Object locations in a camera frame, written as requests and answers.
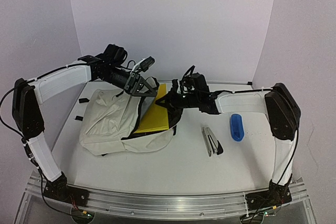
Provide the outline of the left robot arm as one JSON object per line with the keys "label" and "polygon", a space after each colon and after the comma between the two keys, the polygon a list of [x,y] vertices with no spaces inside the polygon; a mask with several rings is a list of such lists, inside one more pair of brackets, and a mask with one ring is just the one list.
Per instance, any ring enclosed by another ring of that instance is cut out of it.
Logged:
{"label": "left robot arm", "polygon": [[96,56],[80,57],[70,65],[31,80],[18,79],[11,89],[15,132],[21,136],[29,160],[51,182],[49,189],[59,200],[67,200],[71,192],[62,182],[66,176],[45,140],[40,107],[50,98],[95,80],[109,83],[113,89],[96,89],[86,106],[80,145],[95,156],[157,150],[153,140],[134,136],[160,87],[156,78],[142,77],[155,60],[148,57],[128,69],[123,66],[127,55],[124,48],[109,44]]}

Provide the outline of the yellow book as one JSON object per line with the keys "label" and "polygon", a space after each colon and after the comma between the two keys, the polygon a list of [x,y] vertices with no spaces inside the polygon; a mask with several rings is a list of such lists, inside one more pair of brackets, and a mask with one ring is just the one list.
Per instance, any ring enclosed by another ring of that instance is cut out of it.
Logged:
{"label": "yellow book", "polygon": [[166,84],[160,84],[157,96],[146,114],[140,121],[135,134],[165,131],[169,129],[169,117],[167,108],[157,105],[155,102],[166,95]]}

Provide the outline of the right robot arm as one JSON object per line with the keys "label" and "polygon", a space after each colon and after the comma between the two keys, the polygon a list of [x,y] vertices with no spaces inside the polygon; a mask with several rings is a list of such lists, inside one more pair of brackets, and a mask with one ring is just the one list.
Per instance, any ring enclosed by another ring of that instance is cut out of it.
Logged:
{"label": "right robot arm", "polygon": [[197,108],[203,113],[261,113],[275,140],[275,163],[271,182],[285,186],[291,179],[298,145],[301,110],[283,83],[254,90],[210,91],[204,75],[191,66],[181,80],[172,80],[170,91],[156,101],[167,109]]}

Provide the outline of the cream canvas backpack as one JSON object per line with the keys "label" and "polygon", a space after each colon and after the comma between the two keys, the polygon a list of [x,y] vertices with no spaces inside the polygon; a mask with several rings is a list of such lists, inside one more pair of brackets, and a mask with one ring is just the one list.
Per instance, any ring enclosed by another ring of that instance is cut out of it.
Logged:
{"label": "cream canvas backpack", "polygon": [[133,97],[121,90],[97,89],[81,124],[80,145],[95,156],[118,152],[150,153],[165,148],[176,133],[182,109],[166,109],[166,130],[138,133],[141,122],[157,105],[153,97]]}

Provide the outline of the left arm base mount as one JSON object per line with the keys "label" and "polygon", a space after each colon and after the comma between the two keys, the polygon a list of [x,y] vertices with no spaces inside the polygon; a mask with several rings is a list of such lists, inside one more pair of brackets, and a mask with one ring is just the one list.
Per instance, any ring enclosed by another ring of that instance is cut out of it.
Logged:
{"label": "left arm base mount", "polygon": [[46,185],[43,190],[43,196],[68,204],[72,204],[74,207],[85,207],[87,205],[89,191],[83,188],[69,186],[67,183],[67,177],[61,172],[61,176],[54,180],[49,181],[45,175]]}

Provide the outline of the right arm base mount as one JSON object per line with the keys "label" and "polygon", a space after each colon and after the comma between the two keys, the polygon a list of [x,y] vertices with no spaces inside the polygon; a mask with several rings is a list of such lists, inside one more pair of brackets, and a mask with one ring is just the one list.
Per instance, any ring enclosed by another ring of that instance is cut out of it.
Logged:
{"label": "right arm base mount", "polygon": [[278,185],[270,180],[267,190],[248,193],[245,196],[248,210],[261,210],[273,206],[279,207],[282,204],[290,203],[292,201],[291,192],[289,190],[290,182],[291,177],[284,185]]}

